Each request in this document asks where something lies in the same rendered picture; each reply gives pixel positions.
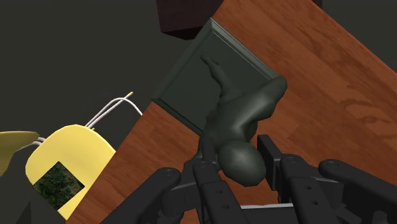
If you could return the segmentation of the dark green figure on plinth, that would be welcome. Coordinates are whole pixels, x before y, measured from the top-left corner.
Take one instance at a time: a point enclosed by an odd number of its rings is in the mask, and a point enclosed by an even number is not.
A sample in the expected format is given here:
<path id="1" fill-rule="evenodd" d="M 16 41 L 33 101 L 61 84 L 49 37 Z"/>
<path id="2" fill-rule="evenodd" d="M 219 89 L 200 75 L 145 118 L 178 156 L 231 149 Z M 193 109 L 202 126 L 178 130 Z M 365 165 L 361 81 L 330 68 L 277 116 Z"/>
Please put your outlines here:
<path id="1" fill-rule="evenodd" d="M 251 142 L 261 120 L 272 116 L 286 80 L 213 18 L 175 63 L 153 102 L 200 136 L 196 156 L 213 146 L 223 173 L 256 186 L 265 162 Z"/>

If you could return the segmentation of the brown wooden table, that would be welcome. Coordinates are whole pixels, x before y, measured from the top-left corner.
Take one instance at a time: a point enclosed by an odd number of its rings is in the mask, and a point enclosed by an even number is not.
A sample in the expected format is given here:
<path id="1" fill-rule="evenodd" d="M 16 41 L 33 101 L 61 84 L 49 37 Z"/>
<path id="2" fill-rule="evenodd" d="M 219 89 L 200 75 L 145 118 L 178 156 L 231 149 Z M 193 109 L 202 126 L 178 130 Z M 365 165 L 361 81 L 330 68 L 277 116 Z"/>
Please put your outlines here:
<path id="1" fill-rule="evenodd" d="M 214 19 L 288 81 L 260 134 L 397 185 L 397 73 L 312 0 L 224 0 Z M 198 139 L 150 104 L 66 224 L 99 224 L 157 169 L 181 169 Z"/>

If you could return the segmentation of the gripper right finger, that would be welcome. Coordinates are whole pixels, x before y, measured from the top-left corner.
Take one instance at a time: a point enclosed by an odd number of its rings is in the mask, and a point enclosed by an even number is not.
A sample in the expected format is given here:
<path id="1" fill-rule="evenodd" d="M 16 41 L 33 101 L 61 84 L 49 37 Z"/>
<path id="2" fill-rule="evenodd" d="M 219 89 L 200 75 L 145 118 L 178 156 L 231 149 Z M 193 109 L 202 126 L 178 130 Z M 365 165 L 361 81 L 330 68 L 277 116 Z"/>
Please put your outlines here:
<path id="1" fill-rule="evenodd" d="M 257 137 L 269 187 L 291 203 L 299 224 L 397 224 L 397 186 L 341 160 L 318 166 Z"/>

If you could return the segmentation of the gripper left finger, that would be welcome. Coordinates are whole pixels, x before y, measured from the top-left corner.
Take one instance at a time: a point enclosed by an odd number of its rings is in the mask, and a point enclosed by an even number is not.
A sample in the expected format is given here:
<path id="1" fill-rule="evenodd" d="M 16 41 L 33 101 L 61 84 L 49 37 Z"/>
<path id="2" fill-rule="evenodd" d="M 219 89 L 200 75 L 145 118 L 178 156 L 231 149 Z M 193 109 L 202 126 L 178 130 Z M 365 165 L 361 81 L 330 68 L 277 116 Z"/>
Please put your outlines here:
<path id="1" fill-rule="evenodd" d="M 242 209 L 216 167 L 214 145 L 201 136 L 201 158 L 186 161 L 183 171 L 163 167 L 134 190 L 101 224 L 180 224 L 196 209 L 200 224 L 248 224 Z"/>

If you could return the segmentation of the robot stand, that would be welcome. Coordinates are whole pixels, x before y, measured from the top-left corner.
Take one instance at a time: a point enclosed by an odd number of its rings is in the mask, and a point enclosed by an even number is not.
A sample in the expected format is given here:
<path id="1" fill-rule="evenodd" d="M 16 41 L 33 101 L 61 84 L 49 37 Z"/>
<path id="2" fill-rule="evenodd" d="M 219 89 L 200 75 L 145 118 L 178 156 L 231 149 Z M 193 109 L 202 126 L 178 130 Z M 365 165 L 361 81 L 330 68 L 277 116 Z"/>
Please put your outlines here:
<path id="1" fill-rule="evenodd" d="M 190 40 L 216 13 L 224 0 L 156 0 L 160 31 Z"/>

